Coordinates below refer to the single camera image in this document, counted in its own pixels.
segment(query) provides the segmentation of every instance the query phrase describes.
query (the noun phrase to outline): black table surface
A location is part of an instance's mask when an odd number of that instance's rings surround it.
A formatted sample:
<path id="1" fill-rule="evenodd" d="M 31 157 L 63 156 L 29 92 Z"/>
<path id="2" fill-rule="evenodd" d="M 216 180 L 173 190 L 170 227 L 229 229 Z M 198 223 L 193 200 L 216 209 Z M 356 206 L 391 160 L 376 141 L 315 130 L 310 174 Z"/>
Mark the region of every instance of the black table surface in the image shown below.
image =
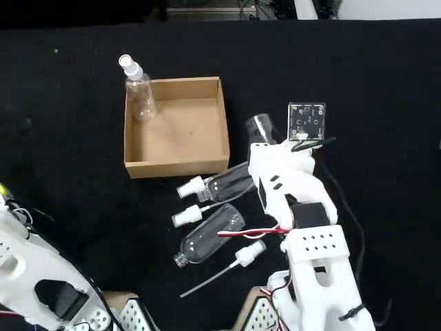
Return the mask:
<path id="1" fill-rule="evenodd" d="M 180 299 L 249 242 L 200 265 L 172 261 L 194 226 L 170 217 L 195 202 L 189 177 L 132 180 L 123 165 L 128 52 L 155 79 L 220 76 L 230 165 L 246 160 L 244 122 L 267 112 L 286 130 L 290 101 L 327 103 L 321 153 L 366 232 L 361 294 L 383 330 L 437 330 L 440 251 L 441 20 L 219 22 L 0 32 L 0 181 L 57 222 L 36 226 L 106 290 L 136 292 L 163 330 L 233 325 L 250 288 L 286 269 L 279 240 L 248 268 Z M 332 184 L 352 257 L 360 240 Z M 247 227 L 272 225 L 250 193 Z M 6 323 L 2 317 L 0 323 Z"/>

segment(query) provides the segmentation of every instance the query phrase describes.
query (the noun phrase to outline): cardboard box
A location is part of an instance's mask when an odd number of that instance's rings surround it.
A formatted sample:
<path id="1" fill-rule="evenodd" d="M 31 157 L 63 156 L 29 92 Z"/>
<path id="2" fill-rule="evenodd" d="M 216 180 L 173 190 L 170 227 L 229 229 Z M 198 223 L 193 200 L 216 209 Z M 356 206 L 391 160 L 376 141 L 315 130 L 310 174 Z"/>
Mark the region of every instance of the cardboard box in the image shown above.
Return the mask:
<path id="1" fill-rule="evenodd" d="M 209 174 L 229 161 L 219 77 L 152 81 L 158 114 L 137 121 L 125 102 L 124 164 L 132 178 Z"/>

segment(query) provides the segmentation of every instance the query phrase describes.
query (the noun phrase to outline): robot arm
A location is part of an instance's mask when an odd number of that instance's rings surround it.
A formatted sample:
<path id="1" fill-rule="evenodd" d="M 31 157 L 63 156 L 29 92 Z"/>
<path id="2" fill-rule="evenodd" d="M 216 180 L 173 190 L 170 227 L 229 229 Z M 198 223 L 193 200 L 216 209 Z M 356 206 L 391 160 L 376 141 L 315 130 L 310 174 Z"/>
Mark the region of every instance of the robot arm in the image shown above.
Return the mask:
<path id="1" fill-rule="evenodd" d="M 337 208 L 322 182 L 312 175 L 312 149 L 292 152 L 295 141 L 278 145 L 253 143 L 248 171 L 258 188 L 265 214 L 273 216 L 284 230 L 296 226 L 295 203 L 321 203 L 330 224 L 337 223 Z"/>
<path id="2" fill-rule="evenodd" d="M 295 144 L 284 141 L 250 147 L 249 173 L 263 210 L 282 229 L 291 230 L 280 245 L 288 256 L 289 272 L 273 274 L 268 287 L 271 291 L 279 288 L 289 274 L 296 298 L 291 298 L 287 287 L 277 290 L 275 309 L 291 331 L 375 330 L 362 305 L 347 242 L 337 225 L 337 209 L 312 174 L 312 149 L 292 152 Z M 357 308 L 360 311 L 345 318 Z"/>
<path id="3" fill-rule="evenodd" d="M 52 311 L 40 302 L 40 281 L 66 282 L 62 304 Z M 112 319 L 102 300 L 81 273 L 40 236 L 29 231 L 0 194 L 0 303 L 48 330 L 69 330 L 88 323 L 107 330 Z"/>

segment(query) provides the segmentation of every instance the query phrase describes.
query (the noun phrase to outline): clear plastic bottle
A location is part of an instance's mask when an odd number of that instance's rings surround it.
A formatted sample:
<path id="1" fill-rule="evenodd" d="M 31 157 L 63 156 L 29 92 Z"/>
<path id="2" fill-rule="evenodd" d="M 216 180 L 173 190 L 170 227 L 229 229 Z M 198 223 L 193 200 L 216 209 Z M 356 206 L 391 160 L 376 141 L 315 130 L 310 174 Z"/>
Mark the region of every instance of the clear plastic bottle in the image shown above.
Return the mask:
<path id="1" fill-rule="evenodd" d="M 248 173 L 248 162 L 234 166 L 205 180 L 205 190 L 198 192 L 199 201 L 222 202 L 251 191 L 253 179 Z"/>
<path id="2" fill-rule="evenodd" d="M 245 221 L 239 211 L 226 203 L 181 241 L 181 251 L 174 256 L 178 267 L 200 263 L 217 251 L 230 238 L 219 237 L 219 231 L 239 231 Z"/>
<path id="3" fill-rule="evenodd" d="M 250 118 L 246 123 L 249 144 L 268 143 L 274 145 L 276 130 L 268 114 L 259 114 Z M 220 174 L 210 177 L 205 182 L 205 190 L 198 192 L 199 201 L 212 200 L 222 202 L 256 188 L 248 173 L 248 162 L 236 165 Z"/>
<path id="4" fill-rule="evenodd" d="M 133 117 L 139 121 L 152 119 L 156 116 L 156 102 L 153 97 L 150 77 L 143 72 L 139 64 L 130 55 L 124 54 L 119 58 L 119 64 L 127 75 L 125 88 L 127 102 Z"/>

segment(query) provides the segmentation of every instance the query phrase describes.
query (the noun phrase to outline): circuit board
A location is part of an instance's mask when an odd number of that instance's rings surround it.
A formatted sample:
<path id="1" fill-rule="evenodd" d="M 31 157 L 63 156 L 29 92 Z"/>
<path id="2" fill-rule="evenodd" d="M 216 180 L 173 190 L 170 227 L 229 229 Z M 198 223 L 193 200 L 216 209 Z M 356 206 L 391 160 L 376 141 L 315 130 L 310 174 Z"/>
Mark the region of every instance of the circuit board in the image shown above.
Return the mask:
<path id="1" fill-rule="evenodd" d="M 325 108 L 324 103 L 289 103 L 288 140 L 323 140 L 325 138 Z"/>

